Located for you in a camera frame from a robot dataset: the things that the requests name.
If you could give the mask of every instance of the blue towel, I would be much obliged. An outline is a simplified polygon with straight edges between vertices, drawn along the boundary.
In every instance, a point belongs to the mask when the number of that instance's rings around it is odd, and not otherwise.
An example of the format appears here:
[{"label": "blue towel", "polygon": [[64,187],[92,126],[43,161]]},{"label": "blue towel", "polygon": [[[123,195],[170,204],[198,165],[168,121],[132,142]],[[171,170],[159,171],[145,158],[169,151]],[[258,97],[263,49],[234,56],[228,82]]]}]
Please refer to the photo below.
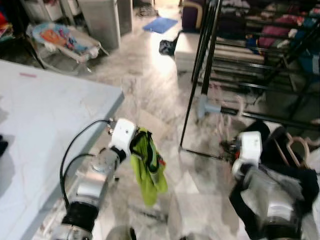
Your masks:
[{"label": "blue towel", "polygon": [[157,17],[155,20],[143,27],[143,30],[163,34],[165,31],[177,24],[177,20]]}]

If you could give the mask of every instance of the yellow-green cloth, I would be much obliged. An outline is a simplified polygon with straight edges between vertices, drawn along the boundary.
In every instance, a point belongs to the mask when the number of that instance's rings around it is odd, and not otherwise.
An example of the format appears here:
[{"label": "yellow-green cloth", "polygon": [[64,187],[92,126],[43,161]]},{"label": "yellow-green cloth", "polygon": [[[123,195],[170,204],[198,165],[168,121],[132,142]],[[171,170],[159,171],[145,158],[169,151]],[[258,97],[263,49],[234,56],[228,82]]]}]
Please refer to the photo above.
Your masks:
[{"label": "yellow-green cloth", "polygon": [[140,185],[144,204],[152,206],[157,201],[158,193],[168,190],[164,170],[165,161],[158,153],[151,138],[151,133],[140,128],[130,146],[131,165]]}]

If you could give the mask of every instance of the clothing rack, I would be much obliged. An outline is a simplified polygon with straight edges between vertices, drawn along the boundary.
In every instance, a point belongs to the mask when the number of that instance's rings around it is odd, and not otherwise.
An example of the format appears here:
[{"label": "clothing rack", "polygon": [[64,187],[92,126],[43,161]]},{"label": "clothing rack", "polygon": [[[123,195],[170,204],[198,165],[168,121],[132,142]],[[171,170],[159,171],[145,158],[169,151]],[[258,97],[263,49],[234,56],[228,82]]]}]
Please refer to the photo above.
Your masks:
[{"label": "clothing rack", "polygon": [[[297,6],[309,6],[310,9],[315,7],[316,4],[320,4],[320,1],[289,1],[289,0],[275,0],[277,3],[286,3],[290,5]],[[237,109],[233,109],[230,107],[225,107],[221,105],[213,105],[208,103],[208,90],[210,87],[210,81],[220,82],[222,84],[233,85],[236,87],[246,87],[251,90],[258,90],[257,99],[266,91],[273,91],[281,94],[294,95],[296,96],[296,100],[293,103],[293,110],[289,113],[287,118],[278,117],[274,115],[258,113],[258,112],[250,112],[244,111],[242,112],[242,116],[246,118],[251,118],[255,120],[263,120],[268,122],[274,122],[282,124],[286,127],[293,127],[297,129],[310,130],[320,132],[320,125],[312,124],[310,122],[302,122],[293,120],[293,117],[296,114],[298,106],[301,104],[305,97],[310,98],[320,98],[319,92],[308,92],[310,85],[312,84],[311,80],[307,80],[304,84],[302,90],[297,90],[292,81],[290,75],[302,75],[307,78],[317,77],[320,79],[319,73],[313,72],[303,72],[298,69],[290,69],[289,65],[296,60],[298,57],[309,57],[308,55],[304,55],[303,52],[307,49],[308,45],[316,40],[320,35],[320,16],[311,16],[310,18],[315,19],[315,23],[312,27],[306,26],[297,26],[294,24],[286,24],[286,23],[278,23],[276,21],[269,20],[252,20],[245,19],[244,17],[231,17],[231,19],[251,22],[255,24],[259,24],[262,26],[276,26],[281,28],[289,28],[289,29],[297,29],[303,30],[304,35],[300,39],[296,39],[288,36],[277,36],[274,34],[264,34],[256,31],[244,31],[243,34],[251,34],[253,36],[259,37],[272,37],[274,39],[288,40],[290,41],[289,47],[284,49],[274,49],[272,47],[263,47],[263,46],[246,46],[245,44],[237,44],[234,41],[221,41],[217,40],[218,36],[218,28],[219,28],[219,20],[221,19],[221,12],[223,8],[232,8],[231,6],[223,6],[223,0],[212,0],[207,7],[205,8],[202,25],[200,29],[200,37],[199,43],[197,47],[196,57],[193,65],[192,71],[192,89],[190,93],[190,98],[188,102],[188,107],[186,111],[186,116],[184,120],[181,140],[180,140],[180,149],[185,150],[187,152],[195,153],[201,156],[211,157],[215,159],[221,159],[219,156],[197,152],[192,149],[187,149],[183,147],[183,141],[186,133],[188,118],[191,111],[192,102],[195,96],[196,88],[199,85],[200,73],[203,67],[205,67],[204,77],[202,79],[202,88],[201,88],[201,96],[199,98],[199,104],[197,109],[197,118],[203,118],[205,113],[221,113],[226,115],[236,115],[238,113]],[[245,10],[262,10],[256,7],[254,8],[245,8],[245,7],[236,7],[235,9],[245,9]],[[270,13],[278,13],[278,14],[289,14],[298,17],[308,17],[306,15],[300,14],[298,12],[283,12],[283,11],[272,11],[265,10],[263,12]],[[241,61],[237,58],[229,57],[223,58],[221,56],[214,56],[216,44],[231,46],[231,47],[239,47],[239,48],[247,48],[251,50],[256,50],[263,52],[265,59],[264,64],[257,64],[254,62]],[[212,76],[212,70],[222,73],[218,76]],[[226,79],[223,76],[232,77],[232,80]],[[278,79],[284,78],[286,80],[285,83],[279,81]],[[287,85],[290,87],[274,87],[270,86],[270,84],[277,85]]]}]

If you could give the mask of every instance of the white table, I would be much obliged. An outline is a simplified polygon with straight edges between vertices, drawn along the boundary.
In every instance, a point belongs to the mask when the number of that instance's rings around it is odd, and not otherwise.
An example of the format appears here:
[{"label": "white table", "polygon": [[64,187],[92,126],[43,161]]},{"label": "white table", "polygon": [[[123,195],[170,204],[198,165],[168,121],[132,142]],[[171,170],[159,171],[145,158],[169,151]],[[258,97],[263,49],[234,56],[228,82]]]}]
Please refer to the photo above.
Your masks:
[{"label": "white table", "polygon": [[[0,60],[0,239],[29,239],[60,197],[59,167],[86,125],[111,117],[124,99],[118,87]],[[83,134],[69,160],[87,152],[104,129]]]}]

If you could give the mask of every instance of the black cable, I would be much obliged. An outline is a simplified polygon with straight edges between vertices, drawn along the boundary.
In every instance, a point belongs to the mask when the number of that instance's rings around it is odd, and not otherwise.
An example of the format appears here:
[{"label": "black cable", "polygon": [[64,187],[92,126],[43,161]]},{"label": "black cable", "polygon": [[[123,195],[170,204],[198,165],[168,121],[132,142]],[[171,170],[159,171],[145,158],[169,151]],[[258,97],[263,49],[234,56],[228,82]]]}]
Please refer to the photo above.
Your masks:
[{"label": "black cable", "polygon": [[96,156],[96,155],[91,154],[91,153],[82,153],[82,154],[79,154],[78,156],[75,156],[75,157],[69,162],[69,164],[66,166],[65,171],[64,171],[64,174],[63,174],[63,183],[62,183],[63,188],[61,189],[61,191],[62,191],[63,193],[66,193],[66,177],[67,177],[67,173],[68,173],[71,165],[72,165],[76,160],[78,160],[79,158],[82,158],[82,157],[95,157],[95,156]]},{"label": "black cable", "polygon": [[69,146],[67,147],[67,149],[66,149],[66,151],[65,151],[65,153],[64,153],[64,156],[63,156],[63,158],[62,158],[61,165],[60,165],[59,179],[60,179],[60,188],[61,188],[62,198],[63,198],[64,206],[65,206],[66,209],[68,209],[68,207],[69,207],[69,201],[68,201],[66,189],[65,189],[65,186],[64,186],[64,164],[65,164],[65,161],[66,161],[68,152],[69,152],[72,144],[76,141],[76,139],[77,139],[81,134],[83,134],[86,130],[88,130],[89,128],[91,128],[93,125],[95,125],[95,124],[97,124],[97,123],[101,123],[101,122],[107,123],[107,124],[110,123],[110,121],[109,121],[109,120],[106,120],[106,119],[99,119],[99,120],[96,120],[96,121],[92,122],[91,124],[89,124],[88,126],[86,126],[83,130],[81,130],[81,131],[72,139],[72,141],[69,143]]}]

